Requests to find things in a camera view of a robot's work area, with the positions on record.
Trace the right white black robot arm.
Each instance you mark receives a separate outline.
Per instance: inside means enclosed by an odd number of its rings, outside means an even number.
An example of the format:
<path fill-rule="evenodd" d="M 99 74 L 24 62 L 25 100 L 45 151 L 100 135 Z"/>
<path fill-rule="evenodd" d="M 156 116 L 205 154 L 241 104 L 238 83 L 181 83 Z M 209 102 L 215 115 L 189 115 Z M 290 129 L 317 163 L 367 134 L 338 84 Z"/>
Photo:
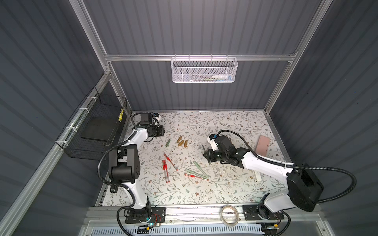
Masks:
<path fill-rule="evenodd" d="M 268 220 L 275 214 L 282 215 L 284 210 L 299 208 L 311 212 L 316 204 L 334 201 L 351 193 L 357 184 L 355 175 L 347 170 L 333 167 L 312 167 L 307 164 L 296 165 L 290 162 L 277 161 L 257 154 L 249 145 L 245 148 L 236 148 L 230 139 L 223 135 L 211 134 L 207 142 L 211 149 L 204 153 L 208 163 L 220 162 L 242 169 L 261 172 L 285 184 L 285 189 L 276 193 L 266 193 L 252 210 L 263 220 Z M 315 171 L 330 171 L 345 174 L 350 177 L 351 183 L 343 192 L 332 197 L 321 199 L 324 185 Z"/>

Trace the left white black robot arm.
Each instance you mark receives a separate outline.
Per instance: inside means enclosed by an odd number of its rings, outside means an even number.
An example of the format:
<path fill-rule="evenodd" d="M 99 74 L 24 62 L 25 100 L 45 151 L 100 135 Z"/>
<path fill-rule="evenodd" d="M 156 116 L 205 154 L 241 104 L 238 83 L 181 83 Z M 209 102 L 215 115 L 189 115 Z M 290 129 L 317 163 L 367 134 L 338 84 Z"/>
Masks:
<path fill-rule="evenodd" d="M 123 188 L 130 194 L 129 217 L 138 217 L 141 222 L 147 222 L 153 211 L 138 181 L 141 173 L 138 148 L 148 138 L 163 136 L 165 129 L 159 124 L 161 117 L 158 113 L 139 113 L 141 121 L 138 123 L 134 122 L 136 115 L 131 116 L 132 133 L 104 153 L 97 166 L 97 174 L 104 184 L 110 186 L 111 193 Z"/>

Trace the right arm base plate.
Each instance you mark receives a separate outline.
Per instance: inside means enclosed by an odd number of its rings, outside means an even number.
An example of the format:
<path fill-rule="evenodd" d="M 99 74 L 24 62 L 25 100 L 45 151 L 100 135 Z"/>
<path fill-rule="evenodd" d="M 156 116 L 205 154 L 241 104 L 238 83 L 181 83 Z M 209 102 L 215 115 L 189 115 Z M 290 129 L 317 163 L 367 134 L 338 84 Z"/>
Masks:
<path fill-rule="evenodd" d="M 251 205 L 242 205 L 243 214 L 245 220 L 252 221 L 252 220 L 278 220 L 281 221 L 285 218 L 282 212 L 271 212 L 265 206 L 260 206 L 257 204 Z"/>

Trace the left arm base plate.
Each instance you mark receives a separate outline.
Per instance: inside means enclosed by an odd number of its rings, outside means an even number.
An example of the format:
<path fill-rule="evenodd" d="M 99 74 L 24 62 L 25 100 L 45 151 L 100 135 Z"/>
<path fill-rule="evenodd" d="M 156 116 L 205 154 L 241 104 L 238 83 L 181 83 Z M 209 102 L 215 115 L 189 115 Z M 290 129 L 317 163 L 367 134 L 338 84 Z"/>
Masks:
<path fill-rule="evenodd" d="M 124 211 L 125 223 L 164 223 L 166 217 L 165 207 L 145 207 L 143 209 L 127 209 Z"/>

